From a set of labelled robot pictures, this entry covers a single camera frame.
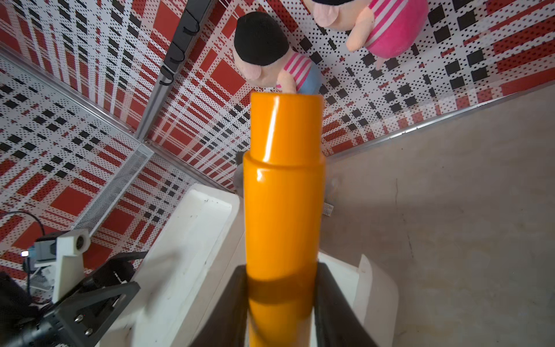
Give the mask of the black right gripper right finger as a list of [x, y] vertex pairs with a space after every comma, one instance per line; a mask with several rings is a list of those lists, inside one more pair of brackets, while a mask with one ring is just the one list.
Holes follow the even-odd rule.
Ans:
[[378, 347], [358, 321], [325, 263], [317, 265], [314, 293], [314, 322], [318, 346]]

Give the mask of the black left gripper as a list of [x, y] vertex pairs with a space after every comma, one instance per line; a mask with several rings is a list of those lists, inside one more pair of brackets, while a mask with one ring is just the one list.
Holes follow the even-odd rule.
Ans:
[[138, 283], [130, 282], [132, 263], [146, 254], [123, 252], [109, 258], [86, 277], [90, 292], [62, 300], [45, 321], [26, 292], [1, 272], [1, 346], [96, 346], [140, 291]]

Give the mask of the white three-drawer cabinet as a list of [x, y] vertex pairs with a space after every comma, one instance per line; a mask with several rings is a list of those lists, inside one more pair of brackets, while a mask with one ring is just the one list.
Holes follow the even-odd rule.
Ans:
[[195, 184], [134, 274], [140, 291], [100, 346], [187, 346], [244, 262], [240, 196]]

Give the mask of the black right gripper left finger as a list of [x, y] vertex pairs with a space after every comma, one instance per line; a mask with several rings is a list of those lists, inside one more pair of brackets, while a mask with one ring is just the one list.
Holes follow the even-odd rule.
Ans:
[[244, 346], [247, 312], [247, 269], [240, 265], [234, 269], [214, 310], [189, 345]]

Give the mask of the white drawer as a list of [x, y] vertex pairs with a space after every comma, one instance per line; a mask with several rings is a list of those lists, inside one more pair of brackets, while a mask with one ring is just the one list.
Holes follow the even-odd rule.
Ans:
[[[356, 267], [322, 252], [318, 254], [318, 261], [329, 267], [358, 321], [376, 344], [393, 345], [399, 305], [399, 291], [394, 280], [364, 254]], [[314, 313], [313, 309], [310, 346], [318, 346]]]

